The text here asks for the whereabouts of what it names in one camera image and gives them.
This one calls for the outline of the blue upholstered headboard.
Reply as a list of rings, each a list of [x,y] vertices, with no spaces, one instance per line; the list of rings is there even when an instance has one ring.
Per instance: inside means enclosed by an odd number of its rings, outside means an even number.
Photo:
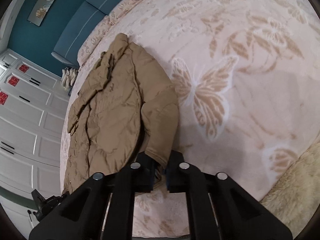
[[[85,0],[58,39],[52,56],[62,64],[79,68],[78,51],[96,25],[122,0]]]

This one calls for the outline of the white panelled wardrobe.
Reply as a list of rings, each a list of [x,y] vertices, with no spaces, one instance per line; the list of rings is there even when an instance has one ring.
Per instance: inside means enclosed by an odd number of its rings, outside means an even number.
[[[1,205],[28,237],[31,196],[60,194],[60,145],[69,97],[60,78],[7,49],[1,53]]]

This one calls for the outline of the cream folded cloth pile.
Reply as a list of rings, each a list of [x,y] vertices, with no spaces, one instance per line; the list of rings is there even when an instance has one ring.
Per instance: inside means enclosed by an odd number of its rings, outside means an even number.
[[[62,70],[61,86],[65,90],[73,87],[78,75],[78,70],[75,68],[65,68]]]

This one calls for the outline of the tan quilted puffer jacket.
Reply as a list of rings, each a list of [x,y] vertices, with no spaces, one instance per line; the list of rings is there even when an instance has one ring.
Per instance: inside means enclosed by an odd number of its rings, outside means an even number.
[[[167,166],[179,121],[178,99],[164,69],[119,33],[101,54],[72,103],[63,191],[96,172],[119,172],[143,151],[158,171]]]

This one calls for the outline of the pink floral butterfly bedspread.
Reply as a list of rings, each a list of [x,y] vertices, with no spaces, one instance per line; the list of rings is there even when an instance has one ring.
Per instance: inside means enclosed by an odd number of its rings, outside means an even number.
[[[229,174],[261,201],[319,142],[319,18],[308,0],[122,0],[78,51],[63,126],[86,77],[119,33],[166,72],[178,99],[172,150]]]

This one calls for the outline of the cream fluffy blanket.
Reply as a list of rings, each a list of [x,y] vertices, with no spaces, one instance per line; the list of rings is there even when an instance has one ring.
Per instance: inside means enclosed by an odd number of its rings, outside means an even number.
[[[293,237],[302,232],[319,206],[319,142],[287,169],[260,203]]]

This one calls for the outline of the silver floral wall art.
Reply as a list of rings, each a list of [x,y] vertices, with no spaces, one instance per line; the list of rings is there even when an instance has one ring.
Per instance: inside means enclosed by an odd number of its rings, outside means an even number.
[[[29,14],[28,21],[39,27],[54,1],[55,0],[37,0]]]

